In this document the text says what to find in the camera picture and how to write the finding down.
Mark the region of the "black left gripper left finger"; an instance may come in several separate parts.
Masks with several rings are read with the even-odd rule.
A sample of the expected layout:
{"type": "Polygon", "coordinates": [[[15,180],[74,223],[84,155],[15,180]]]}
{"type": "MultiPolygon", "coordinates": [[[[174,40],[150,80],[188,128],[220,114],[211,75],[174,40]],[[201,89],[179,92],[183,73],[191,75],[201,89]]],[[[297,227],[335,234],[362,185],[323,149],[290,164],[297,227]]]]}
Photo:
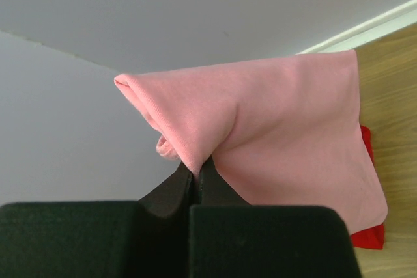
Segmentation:
{"type": "Polygon", "coordinates": [[[185,277],[193,177],[185,166],[134,201],[1,207],[2,277],[185,277]]]}

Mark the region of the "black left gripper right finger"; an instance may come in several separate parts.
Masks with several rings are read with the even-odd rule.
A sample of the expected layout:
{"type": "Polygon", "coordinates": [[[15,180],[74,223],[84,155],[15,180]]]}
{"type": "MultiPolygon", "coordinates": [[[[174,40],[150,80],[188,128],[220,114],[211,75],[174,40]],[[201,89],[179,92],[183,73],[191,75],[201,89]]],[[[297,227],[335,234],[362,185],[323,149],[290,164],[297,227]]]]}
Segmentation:
{"type": "Polygon", "coordinates": [[[190,208],[190,277],[361,277],[346,226],[322,206],[248,204],[209,158],[190,208]]]}

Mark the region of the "light pink t shirt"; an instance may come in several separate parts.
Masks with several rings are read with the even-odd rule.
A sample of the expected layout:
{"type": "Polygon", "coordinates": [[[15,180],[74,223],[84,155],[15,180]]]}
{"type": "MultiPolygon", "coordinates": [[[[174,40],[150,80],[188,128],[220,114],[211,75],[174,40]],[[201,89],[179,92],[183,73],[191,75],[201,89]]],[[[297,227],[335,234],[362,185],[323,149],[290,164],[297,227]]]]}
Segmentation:
{"type": "Polygon", "coordinates": [[[159,132],[157,152],[199,174],[212,159],[248,203],[317,205],[350,234],[388,205],[362,139],[357,54],[121,74],[116,87],[159,132]]]}

